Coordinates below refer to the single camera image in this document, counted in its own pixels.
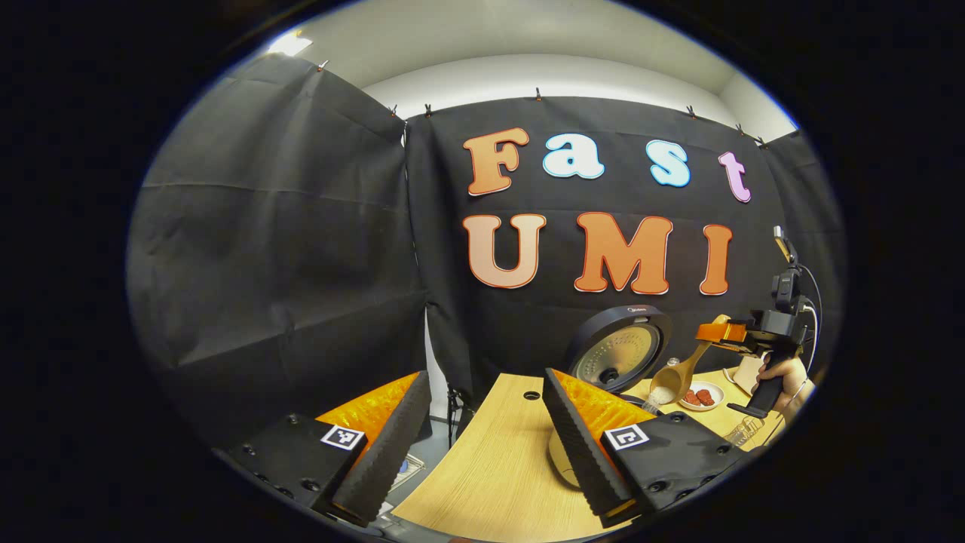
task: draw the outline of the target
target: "rice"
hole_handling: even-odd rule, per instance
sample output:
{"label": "rice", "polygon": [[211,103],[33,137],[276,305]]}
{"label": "rice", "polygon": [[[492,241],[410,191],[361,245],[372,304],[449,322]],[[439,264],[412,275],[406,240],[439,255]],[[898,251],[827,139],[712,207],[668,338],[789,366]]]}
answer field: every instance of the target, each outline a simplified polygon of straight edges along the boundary
{"label": "rice", "polygon": [[670,390],[665,386],[658,386],[647,398],[647,401],[655,406],[662,406],[664,404],[669,404],[671,400],[676,397],[676,392]]}

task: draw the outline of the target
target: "orange letter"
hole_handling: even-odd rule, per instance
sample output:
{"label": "orange letter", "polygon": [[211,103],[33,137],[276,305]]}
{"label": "orange letter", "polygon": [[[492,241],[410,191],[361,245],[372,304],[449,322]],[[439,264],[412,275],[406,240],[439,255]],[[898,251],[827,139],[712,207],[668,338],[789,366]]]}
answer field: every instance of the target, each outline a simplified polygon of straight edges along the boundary
{"label": "orange letter", "polygon": [[733,234],[720,224],[704,226],[703,234],[707,237],[707,275],[701,283],[701,294],[720,296],[727,292],[727,245]]}
{"label": "orange letter", "polygon": [[660,295],[670,290],[664,277],[667,265],[667,238],[674,224],[662,216],[649,216],[640,222],[630,243],[626,242],[613,216],[605,213],[585,213],[576,218],[587,235],[587,251],[583,261],[583,275],[573,286],[583,292],[603,292],[607,282],[603,278],[606,265],[613,286],[623,290],[630,275],[640,265],[637,278],[630,290],[637,294]]}
{"label": "orange letter", "polygon": [[[507,143],[502,149],[496,149],[502,142]],[[512,144],[526,145],[529,142],[530,134],[524,129],[503,130],[467,139],[462,148],[469,150],[473,160],[473,183],[469,185],[469,195],[482,196],[509,188],[512,180],[499,171],[499,165],[505,164],[507,171],[515,171],[519,166],[519,152]]]}
{"label": "orange letter", "polygon": [[496,229],[502,223],[498,216],[475,214],[462,221],[469,232],[469,269],[473,275],[490,287],[515,289],[529,283],[537,275],[539,267],[539,229],[546,226],[541,214],[518,214],[510,224],[519,231],[519,264],[512,270],[496,266],[493,241]]}

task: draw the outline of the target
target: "black handle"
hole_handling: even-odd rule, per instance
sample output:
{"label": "black handle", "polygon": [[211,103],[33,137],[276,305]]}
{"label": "black handle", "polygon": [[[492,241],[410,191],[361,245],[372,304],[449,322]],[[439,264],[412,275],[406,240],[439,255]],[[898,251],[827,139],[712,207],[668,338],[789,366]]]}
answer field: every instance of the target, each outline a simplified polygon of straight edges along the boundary
{"label": "black handle", "polygon": [[[771,353],[771,358],[767,361],[767,369],[771,369],[789,358],[794,358],[794,354]],[[758,384],[758,389],[755,390],[754,395],[751,396],[751,401],[747,402],[747,407],[737,404],[728,404],[727,407],[735,411],[740,411],[743,414],[756,416],[757,418],[766,418],[767,414],[774,409],[774,404],[778,403],[778,397],[781,396],[781,392],[783,391],[783,377],[764,379]]]}

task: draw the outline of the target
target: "black curtain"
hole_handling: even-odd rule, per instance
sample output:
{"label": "black curtain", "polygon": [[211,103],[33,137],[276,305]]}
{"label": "black curtain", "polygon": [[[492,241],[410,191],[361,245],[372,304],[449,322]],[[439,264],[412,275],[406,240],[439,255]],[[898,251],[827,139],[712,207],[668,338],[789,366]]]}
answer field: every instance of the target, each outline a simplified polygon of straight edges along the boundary
{"label": "black curtain", "polygon": [[[510,188],[470,196],[473,163],[463,143],[496,131],[523,128],[529,143],[517,146],[519,165],[503,172]],[[575,132],[597,146],[605,172],[596,179],[557,178],[542,167],[546,140]],[[784,224],[785,206],[757,144],[716,122],[685,113],[621,100],[545,98],[496,100],[463,105],[408,119],[406,141],[410,203],[423,279],[429,290],[428,326],[432,349],[447,379],[472,390],[482,401],[500,372],[540,375],[547,366],[565,369],[564,351],[576,328],[594,313],[616,305],[648,303],[673,318],[674,333],[655,371],[668,357],[689,356],[701,323],[718,314],[748,316],[773,307],[771,278],[786,267],[773,239]],[[686,186],[662,186],[650,175],[645,147],[660,139],[682,146],[688,160]],[[744,165],[747,203],[732,194],[718,157],[732,152]],[[585,236],[576,218],[583,212],[614,216],[629,242],[648,215],[669,219],[674,230],[667,247],[668,293],[661,296],[577,291],[583,270]],[[523,287],[501,289],[482,284],[470,272],[467,233],[462,220],[493,214],[502,226],[495,233],[495,260],[516,266],[515,214],[542,214],[536,277]],[[707,265],[703,228],[721,224],[733,232],[722,296],[705,296],[699,286]],[[698,371],[736,365],[740,357],[712,349]]]}
{"label": "black curtain", "polygon": [[[823,322],[811,369],[814,377],[827,369],[844,318],[847,239],[839,198],[814,147],[800,130],[767,143],[761,154],[781,195],[787,236],[820,289]],[[817,291],[806,273],[802,273],[801,290],[817,302]],[[810,357],[810,352],[806,349],[803,356]]]}
{"label": "black curtain", "polygon": [[206,442],[425,368],[403,121],[280,54],[213,84],[158,151],[130,228],[140,342]]}

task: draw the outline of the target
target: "wooden ladle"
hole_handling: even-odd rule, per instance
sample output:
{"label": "wooden ladle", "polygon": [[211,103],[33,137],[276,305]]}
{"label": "wooden ladle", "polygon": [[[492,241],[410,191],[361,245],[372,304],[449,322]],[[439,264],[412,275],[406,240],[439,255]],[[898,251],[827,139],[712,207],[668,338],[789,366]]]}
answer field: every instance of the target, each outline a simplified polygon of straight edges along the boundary
{"label": "wooden ladle", "polygon": [[[717,318],[714,319],[714,324],[724,324],[730,318],[731,317],[728,317],[727,315],[718,315]],[[674,399],[664,405],[675,404],[676,402],[682,400],[683,397],[687,395],[687,390],[690,389],[690,383],[694,379],[694,368],[697,367],[697,360],[701,359],[703,353],[706,352],[711,345],[712,344],[709,341],[699,341],[697,344],[697,349],[694,350],[694,354],[688,359],[680,364],[666,366],[658,371],[650,381],[650,394],[652,394],[658,386],[665,386],[666,388],[675,391],[676,396]]]}

